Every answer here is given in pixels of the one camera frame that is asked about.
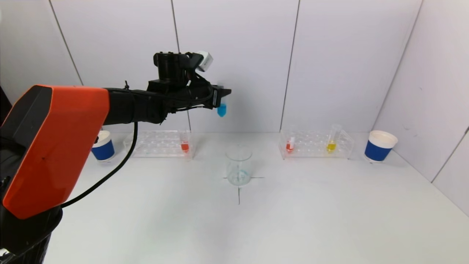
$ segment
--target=white wall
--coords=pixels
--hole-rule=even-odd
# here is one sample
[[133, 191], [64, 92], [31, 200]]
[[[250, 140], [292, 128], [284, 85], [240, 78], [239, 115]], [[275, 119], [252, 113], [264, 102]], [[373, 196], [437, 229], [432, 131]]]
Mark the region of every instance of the white wall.
[[80, 85], [47, 0], [0, 8], [0, 85], [12, 104], [35, 84]]
[[[57, 19], [83, 84], [146, 90], [158, 79], [157, 52], [176, 51], [171, 0], [52, 0]], [[143, 123], [140, 130], [189, 128], [187, 113], [169, 114], [162, 125]], [[106, 129], [129, 132], [133, 126]]]
[[301, 1], [282, 127], [373, 127], [421, 0]]
[[375, 129], [433, 180], [469, 126], [469, 1], [425, 0]]
[[433, 184], [469, 216], [469, 135], [462, 139]]
[[202, 73], [232, 89], [227, 114], [189, 112], [196, 132], [278, 132], [297, 0], [173, 0], [181, 52], [214, 58]]

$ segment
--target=test tube rack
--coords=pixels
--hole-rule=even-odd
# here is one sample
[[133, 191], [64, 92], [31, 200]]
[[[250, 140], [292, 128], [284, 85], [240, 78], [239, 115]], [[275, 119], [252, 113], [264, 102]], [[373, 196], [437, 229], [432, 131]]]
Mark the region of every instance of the test tube rack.
[[[133, 134], [124, 140], [128, 151], [132, 145]], [[139, 131], [133, 158], [188, 158], [195, 153], [190, 131]]]
[[[294, 138], [293, 149], [287, 147], [292, 138]], [[350, 158], [355, 141], [344, 130], [341, 130], [336, 149], [332, 153], [326, 149], [328, 141], [329, 131], [281, 130], [279, 149], [283, 159]]]

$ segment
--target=robotic arm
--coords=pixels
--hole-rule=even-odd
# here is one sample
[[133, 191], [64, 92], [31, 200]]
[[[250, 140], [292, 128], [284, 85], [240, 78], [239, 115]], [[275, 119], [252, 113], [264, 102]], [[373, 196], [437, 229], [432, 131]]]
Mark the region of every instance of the robotic arm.
[[50, 233], [102, 125], [162, 123], [169, 113], [213, 109], [229, 89], [211, 85], [206, 52], [156, 53], [146, 91], [35, 85], [1, 127], [0, 263], [42, 263]]

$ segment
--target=red liquid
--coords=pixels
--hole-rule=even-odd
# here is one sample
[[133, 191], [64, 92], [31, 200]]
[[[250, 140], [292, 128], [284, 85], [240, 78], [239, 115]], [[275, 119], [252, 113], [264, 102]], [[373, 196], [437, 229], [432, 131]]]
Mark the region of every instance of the red liquid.
[[182, 143], [181, 144], [181, 149], [184, 153], [188, 153], [189, 152], [189, 143]]
[[290, 142], [287, 143], [287, 152], [288, 152], [288, 153], [292, 153], [292, 152], [293, 152], [293, 148], [290, 147]]

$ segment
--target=glass beaker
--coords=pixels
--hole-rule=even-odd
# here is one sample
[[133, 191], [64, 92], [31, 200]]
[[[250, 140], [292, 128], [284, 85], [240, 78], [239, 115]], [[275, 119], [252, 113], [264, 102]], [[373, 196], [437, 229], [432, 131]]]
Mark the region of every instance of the glass beaker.
[[235, 186], [248, 184], [251, 180], [252, 151], [245, 145], [231, 145], [225, 153], [227, 157], [227, 179]]

